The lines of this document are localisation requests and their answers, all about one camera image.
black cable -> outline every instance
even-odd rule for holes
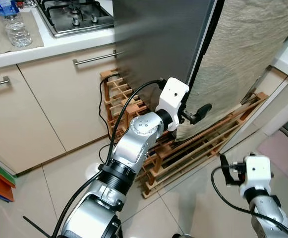
[[[274,223],[276,226],[278,226],[279,228],[281,228],[281,229],[282,229],[285,233],[287,233],[287,235],[288,235],[288,228],[285,227],[285,226],[284,226],[283,224],[281,224],[280,222],[275,221],[274,219],[272,219],[272,218],[270,218],[270,217],[268,217],[268,216],[264,216],[264,215],[259,214],[259,213],[256,213],[256,212],[252,212],[252,211],[249,211],[249,210],[246,210],[246,209],[237,207],[237,206],[231,204],[229,201],[227,201],[227,200],[222,196],[222,194],[219,192],[217,186],[216,186],[215,183],[214,183],[214,173],[215,173],[217,170],[221,169],[221,168],[222,168],[221,166],[216,167],[216,168],[212,171],[212,173],[211,173],[211,183],[212,183],[212,186],[213,186],[215,192],[216,192],[216,193],[218,194],[218,196],[220,197],[220,199],[222,199],[223,202],[225,202],[228,206],[230,206],[231,208],[234,208],[234,209],[237,210],[237,211],[240,211],[240,212],[243,212],[243,213],[247,213],[247,214],[250,214],[250,215],[252,215],[252,216],[256,216],[256,217],[259,217],[259,218],[262,218],[262,219],[265,219],[265,220],[267,220],[267,221],[269,221],[269,222]]]
[[[105,164],[105,162],[104,162],[104,160],[102,159],[102,157],[101,157],[101,151],[105,148],[105,147],[107,147],[107,146],[109,146],[110,144],[107,144],[107,145],[104,145],[104,146],[102,146],[101,148],[100,148],[100,150],[99,150],[99,158],[100,158],[100,160],[101,160],[101,162],[103,163],[103,164]]]
[[[101,86],[102,86],[102,84],[103,84],[104,81],[106,81],[106,80],[108,80],[109,78],[114,77],[114,76],[120,76],[120,74],[119,74],[119,73],[111,74],[111,75],[105,77],[105,78],[101,81],[101,83],[100,83],[100,104],[99,104],[99,116],[100,116],[100,118],[101,118],[101,119],[104,121],[104,123],[105,123],[106,130],[108,131],[109,139],[111,139],[110,131],[109,131],[109,125],[108,125],[108,123],[106,122],[106,120],[105,120],[105,119],[102,117],[102,115],[101,115],[101,105],[102,105],[102,98],[103,98],[103,96],[102,96],[102,89],[101,89]]]
[[[108,156],[107,156],[107,159],[105,161],[105,165],[108,165],[109,164],[109,161],[110,161],[110,158],[111,158],[111,155],[112,155],[112,150],[113,150],[113,144],[114,144],[114,140],[115,140],[115,134],[116,134],[116,131],[117,131],[117,127],[118,127],[118,124],[126,110],[126,107],[127,105],[129,104],[129,102],[132,100],[133,97],[135,97],[135,95],[137,95],[137,93],[142,90],[144,87],[147,87],[148,85],[151,85],[151,84],[154,84],[154,83],[157,83],[159,85],[159,87],[162,87],[164,85],[162,85],[162,83],[165,83],[166,81],[161,81],[161,80],[153,80],[153,81],[149,81],[147,83],[144,83],[143,85],[141,85],[139,88],[136,89],[136,91],[128,98],[128,100],[126,101],[125,105],[123,106],[122,110],[120,111],[120,114],[116,120],[116,123],[115,123],[115,126],[114,126],[114,129],[113,129],[113,132],[112,132],[112,137],[111,137],[111,142],[110,142],[110,148],[109,148],[109,152],[108,152]]]
[[[51,236],[51,238],[56,238],[57,234],[60,230],[60,226],[64,220],[64,217],[67,213],[67,211],[69,210],[71,204],[74,202],[74,200],[77,198],[77,196],[91,183],[93,182],[101,173],[102,171],[98,171],[95,175],[93,175],[89,180],[87,180],[81,187],[79,187],[79,189],[72,195],[72,197],[70,198],[70,200],[68,201],[68,203],[66,204],[66,206],[64,207],[63,211],[61,212],[61,215],[57,221],[57,224],[55,226],[54,232]]]
[[[31,224],[34,228],[36,228],[40,233],[42,233],[45,237],[51,238],[51,236],[45,232],[43,229],[41,229],[38,225],[36,225],[33,221],[31,221],[29,218],[23,216],[26,222]]]

plastic water bottle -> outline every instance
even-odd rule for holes
[[[15,0],[0,0],[0,18],[14,46],[25,47],[32,43]]]

pink floor mat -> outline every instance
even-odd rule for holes
[[[267,138],[257,150],[288,176],[288,137],[281,131]]]

white tile floor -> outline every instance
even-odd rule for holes
[[[226,153],[230,161],[241,160],[266,138],[256,133]],[[0,238],[43,238],[22,219],[25,215],[48,233],[63,206],[99,164],[98,150],[108,140],[96,142],[64,158],[44,165],[17,179],[14,203],[0,201]],[[219,165],[213,158],[145,200],[136,184],[119,215],[125,238],[171,238],[191,233],[196,238],[256,237],[250,217],[232,210],[215,194],[210,173]],[[288,215],[288,178],[272,165],[272,192],[280,198]],[[223,176],[215,176],[218,188],[232,203],[247,208],[236,187],[226,187]]]
[[[283,132],[274,133],[260,144],[257,150],[270,157],[273,163],[288,176],[288,137]]]

cabinet drawer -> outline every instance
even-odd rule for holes
[[[15,173],[65,152],[17,66],[0,69],[0,161]]]
[[[19,65],[67,151],[107,134],[98,116],[99,74],[116,67],[114,57],[78,66],[72,61],[108,55],[114,49],[109,45]]]

